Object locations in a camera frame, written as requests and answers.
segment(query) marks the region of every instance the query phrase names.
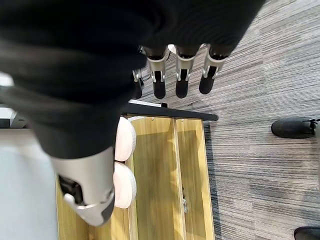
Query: wooden divider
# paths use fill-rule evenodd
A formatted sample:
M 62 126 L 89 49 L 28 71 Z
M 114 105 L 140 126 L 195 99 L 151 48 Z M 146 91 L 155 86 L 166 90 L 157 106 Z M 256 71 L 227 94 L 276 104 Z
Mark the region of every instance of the wooden divider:
M 175 121 L 146 117 L 131 123 L 136 131 L 133 165 L 139 240 L 184 240 Z
M 125 164 L 135 175 L 135 201 L 92 227 L 57 187 L 59 240 L 214 240 L 202 121 L 144 117 L 131 123 L 136 148 Z
M 201 120 L 177 120 L 186 240 L 214 240 L 204 127 Z

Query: black shoe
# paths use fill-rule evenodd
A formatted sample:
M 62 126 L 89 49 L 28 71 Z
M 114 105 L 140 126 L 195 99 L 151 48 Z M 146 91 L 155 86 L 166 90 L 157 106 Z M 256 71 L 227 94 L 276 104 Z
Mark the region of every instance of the black shoe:
M 315 136 L 318 121 L 311 117 L 282 118 L 272 124 L 271 131 L 280 138 L 307 139 Z
M 302 226 L 294 230 L 295 240 L 320 240 L 320 227 Z

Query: pink round cushion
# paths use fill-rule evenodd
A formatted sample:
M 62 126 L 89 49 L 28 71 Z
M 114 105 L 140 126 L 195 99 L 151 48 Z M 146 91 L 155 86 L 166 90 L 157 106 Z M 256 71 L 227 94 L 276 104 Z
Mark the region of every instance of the pink round cushion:
M 120 117 L 116 131 L 114 159 L 124 162 L 130 158 L 136 148 L 136 131 L 131 122 Z
M 114 206 L 128 208 L 136 198 L 137 183 L 132 171 L 124 164 L 115 162 L 113 173 Z

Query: black trim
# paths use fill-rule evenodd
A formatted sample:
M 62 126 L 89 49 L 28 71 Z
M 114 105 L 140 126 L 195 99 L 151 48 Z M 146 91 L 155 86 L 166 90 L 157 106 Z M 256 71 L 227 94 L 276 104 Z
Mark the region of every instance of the black trim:
M 161 107 L 158 107 L 129 102 L 122 108 L 122 115 L 128 114 L 175 119 L 201 119 L 203 121 L 217 121 L 219 118 L 216 114 L 168 108 L 166 103 L 161 103 Z M 0 118 L 0 129 L 10 129 L 10 119 Z

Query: white wall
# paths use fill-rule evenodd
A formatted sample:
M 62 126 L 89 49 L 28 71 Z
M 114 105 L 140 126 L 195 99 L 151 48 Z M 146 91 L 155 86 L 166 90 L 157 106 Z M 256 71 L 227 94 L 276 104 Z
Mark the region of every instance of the white wall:
M 28 129 L 0 129 L 0 208 L 0 239 L 58 239 L 55 175 Z

